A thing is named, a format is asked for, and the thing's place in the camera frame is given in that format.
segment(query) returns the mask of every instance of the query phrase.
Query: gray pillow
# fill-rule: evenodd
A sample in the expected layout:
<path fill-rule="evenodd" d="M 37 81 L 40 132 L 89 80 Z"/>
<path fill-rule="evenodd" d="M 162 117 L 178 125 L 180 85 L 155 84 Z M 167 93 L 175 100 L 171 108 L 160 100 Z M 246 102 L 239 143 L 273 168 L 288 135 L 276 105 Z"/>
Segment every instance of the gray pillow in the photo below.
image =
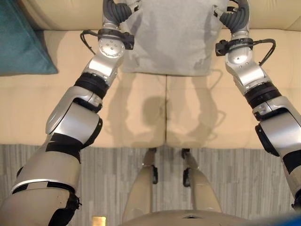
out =
<path fill-rule="evenodd" d="M 0 0 L 0 75 L 54 74 L 54 67 L 15 0 Z"/>
<path fill-rule="evenodd" d="M 129 4 L 135 0 L 125 0 Z M 210 72 L 211 53 L 222 24 L 212 5 L 226 10 L 228 0 L 143 0 L 141 10 L 121 24 L 135 35 L 122 70 L 199 76 Z"/>

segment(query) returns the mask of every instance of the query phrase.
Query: gray carpet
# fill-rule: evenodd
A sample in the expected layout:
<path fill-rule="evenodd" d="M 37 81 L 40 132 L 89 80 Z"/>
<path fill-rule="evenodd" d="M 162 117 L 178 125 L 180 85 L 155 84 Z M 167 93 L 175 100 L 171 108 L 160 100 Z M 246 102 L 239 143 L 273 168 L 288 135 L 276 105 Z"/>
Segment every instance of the gray carpet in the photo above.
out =
<path fill-rule="evenodd" d="M 0 145 L 0 204 L 8 195 L 16 172 L 37 147 Z M 86 148 L 78 196 L 82 207 L 69 225 L 90 226 L 92 216 L 106 216 L 107 225 L 121 216 L 146 149 Z M 255 219 L 291 211 L 293 197 L 280 159 L 264 150 L 193 149 L 200 169 L 212 183 L 224 213 Z M 190 189 L 182 186 L 180 149 L 158 148 L 159 183 L 154 188 L 154 211 L 191 209 Z"/>

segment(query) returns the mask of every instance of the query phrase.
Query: couch cushion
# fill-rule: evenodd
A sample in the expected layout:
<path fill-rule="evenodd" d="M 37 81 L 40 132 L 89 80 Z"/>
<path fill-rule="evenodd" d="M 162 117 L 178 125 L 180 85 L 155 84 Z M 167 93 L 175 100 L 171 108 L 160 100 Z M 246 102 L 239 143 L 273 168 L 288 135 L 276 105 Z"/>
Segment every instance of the couch cushion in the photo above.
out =
<path fill-rule="evenodd" d="M 277 47 L 262 66 L 282 95 L 301 112 L 301 32 L 251 30 L 254 40 L 274 38 Z M 221 39 L 230 39 L 222 30 Z M 270 44 L 254 47 L 256 62 Z M 225 69 L 224 57 L 213 56 L 207 77 L 167 77 L 166 142 L 180 147 L 262 148 L 254 130 L 252 109 Z"/>
<path fill-rule="evenodd" d="M 80 31 L 45 31 L 59 70 L 49 76 L 0 77 L 0 143 L 41 145 L 48 116 L 93 56 Z M 95 49 L 97 38 L 87 36 Z M 118 73 L 99 115 L 103 128 L 94 146 L 153 147 L 165 141 L 166 76 Z"/>
<path fill-rule="evenodd" d="M 300 31 L 300 0 L 248 0 L 251 28 Z M 102 0 L 18 0 L 36 30 L 99 29 Z"/>
<path fill-rule="evenodd" d="M 14 0 L 0 2 L 0 75 L 57 73 Z"/>

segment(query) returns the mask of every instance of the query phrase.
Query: blue object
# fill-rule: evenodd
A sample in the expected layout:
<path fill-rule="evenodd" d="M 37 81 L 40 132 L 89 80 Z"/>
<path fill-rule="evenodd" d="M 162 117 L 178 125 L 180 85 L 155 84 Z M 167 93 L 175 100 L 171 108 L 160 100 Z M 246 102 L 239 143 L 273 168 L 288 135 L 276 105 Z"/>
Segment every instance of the blue object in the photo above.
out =
<path fill-rule="evenodd" d="M 57 69 L 15 0 L 0 0 L 0 75 L 54 74 Z"/>
<path fill-rule="evenodd" d="M 301 216 L 297 216 L 285 222 L 278 223 L 275 226 L 301 226 Z"/>

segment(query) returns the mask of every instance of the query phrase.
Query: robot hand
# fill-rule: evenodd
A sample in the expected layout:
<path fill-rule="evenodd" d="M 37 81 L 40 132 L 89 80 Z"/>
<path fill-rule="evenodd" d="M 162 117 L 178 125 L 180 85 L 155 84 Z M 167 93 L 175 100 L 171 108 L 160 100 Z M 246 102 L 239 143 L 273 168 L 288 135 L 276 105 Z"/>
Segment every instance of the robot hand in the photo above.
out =
<path fill-rule="evenodd" d="M 253 109 L 260 122 L 256 133 L 264 149 L 280 156 L 288 185 L 295 197 L 292 205 L 301 207 L 301 115 L 273 85 L 261 65 L 273 53 L 272 39 L 253 41 L 249 38 L 249 5 L 247 0 L 232 0 L 238 8 L 228 7 L 223 12 L 217 6 L 213 14 L 231 31 L 231 41 L 222 40 L 215 46 L 217 56 L 225 56 L 227 71 Z M 253 46 L 272 42 L 273 47 L 257 64 L 253 61 Z"/>
<path fill-rule="evenodd" d="M 45 143 L 18 171 L 11 194 L 0 208 L 2 226 L 64 226 L 79 208 L 75 195 L 79 152 L 92 144 L 101 130 L 97 112 L 125 50 L 134 46 L 134 37 L 121 33 L 119 24 L 137 11 L 140 3 L 128 6 L 103 1 L 98 50 L 51 113 Z"/>

